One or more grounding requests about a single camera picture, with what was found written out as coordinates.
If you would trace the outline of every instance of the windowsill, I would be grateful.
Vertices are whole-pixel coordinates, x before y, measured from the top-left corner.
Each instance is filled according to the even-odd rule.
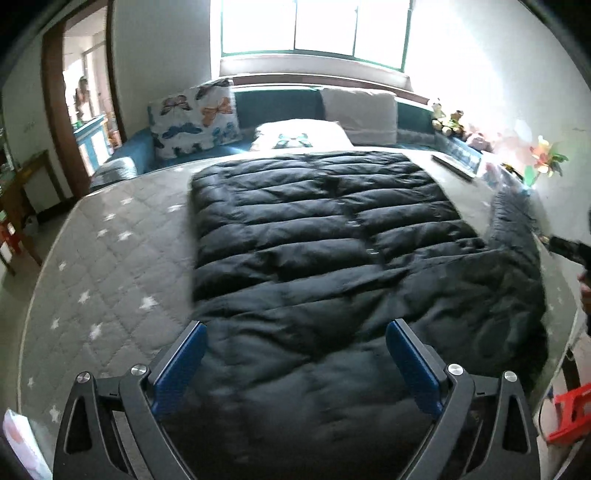
[[[220,76],[278,72],[331,75],[413,91],[408,75],[363,61],[297,53],[231,55],[220,61]]]

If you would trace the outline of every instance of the red plastic stool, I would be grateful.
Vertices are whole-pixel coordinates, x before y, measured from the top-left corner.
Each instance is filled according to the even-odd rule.
[[[587,403],[591,403],[591,383],[554,398],[554,405],[561,406],[561,419],[558,429],[548,435],[548,443],[572,445],[591,432],[591,413],[585,413]]]
[[[11,253],[20,255],[21,248],[18,246],[18,243],[21,241],[21,238],[18,234],[14,231],[14,227],[11,225],[8,217],[4,217],[3,220],[0,220],[0,245],[6,242],[8,248],[10,249]]]

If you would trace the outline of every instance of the metal screw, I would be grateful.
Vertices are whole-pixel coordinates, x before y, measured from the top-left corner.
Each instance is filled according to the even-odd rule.
[[[507,370],[503,374],[503,377],[505,377],[505,380],[508,380],[509,382],[517,382],[517,375],[515,372],[512,372],[511,370]]]
[[[146,367],[145,365],[137,364],[131,367],[131,374],[135,375],[136,377],[139,377],[140,375],[146,373],[147,369],[148,367]]]
[[[449,367],[447,367],[447,371],[455,376],[459,376],[464,373],[464,369],[461,365],[458,364],[450,364]]]
[[[88,372],[82,372],[81,374],[78,374],[78,376],[76,377],[76,381],[78,383],[86,383],[90,380],[90,374]]]

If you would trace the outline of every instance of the gray quilted mattress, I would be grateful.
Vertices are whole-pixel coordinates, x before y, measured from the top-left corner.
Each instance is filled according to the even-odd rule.
[[[486,231],[493,192],[485,184],[465,183],[432,162],[429,152],[403,153],[440,183],[464,220],[480,234]],[[191,175],[220,161],[258,156],[246,153],[156,171],[100,190],[74,207],[31,299],[17,385],[19,411],[31,420],[50,465],[76,375],[85,370],[99,377],[122,375],[136,363],[149,362],[188,323]],[[541,251],[541,260],[550,344],[537,395],[558,366],[576,312],[553,259]]]

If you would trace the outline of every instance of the bright window light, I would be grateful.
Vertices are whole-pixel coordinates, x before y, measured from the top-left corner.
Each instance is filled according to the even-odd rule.
[[[294,0],[224,0],[222,51],[292,50]]]
[[[357,2],[298,0],[295,47],[352,55],[356,23]]]
[[[280,52],[404,70],[412,0],[223,0],[222,55]]]
[[[355,56],[402,68],[408,0],[365,0],[359,5]]]

